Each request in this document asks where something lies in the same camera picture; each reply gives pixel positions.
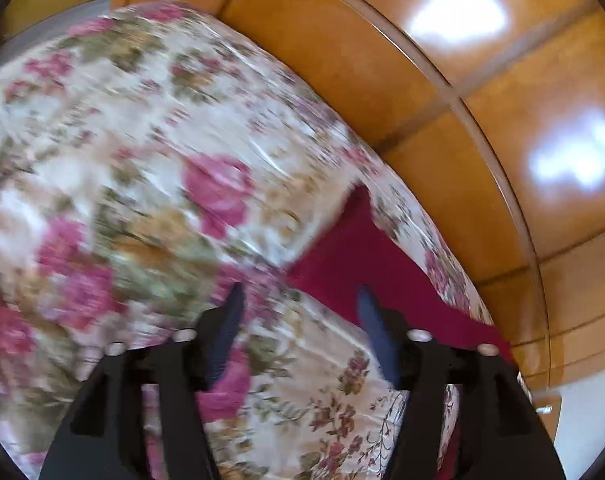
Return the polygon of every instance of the small white object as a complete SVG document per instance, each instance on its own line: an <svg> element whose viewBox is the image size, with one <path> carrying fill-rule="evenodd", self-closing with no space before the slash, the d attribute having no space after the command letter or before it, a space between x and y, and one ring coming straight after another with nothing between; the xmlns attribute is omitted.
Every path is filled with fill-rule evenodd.
<svg viewBox="0 0 605 480"><path fill-rule="evenodd" d="M191 341L193 339L196 339L196 330L194 330L193 328L182 328L180 330L176 330L171 335L171 338L176 343L184 343L186 341Z"/></svg>
<svg viewBox="0 0 605 480"><path fill-rule="evenodd" d="M117 341L115 343L108 344L105 348L106 355L120 355L127 351L127 345L121 341Z"/></svg>
<svg viewBox="0 0 605 480"><path fill-rule="evenodd" d="M431 335L431 332L428 332L427 330L422 330L420 328L408 330L407 337L417 343L426 343L427 341L431 341L434 338L434 336Z"/></svg>
<svg viewBox="0 0 605 480"><path fill-rule="evenodd" d="M499 348L491 343L481 343L477 347L478 353L487 357L492 357L500 353Z"/></svg>

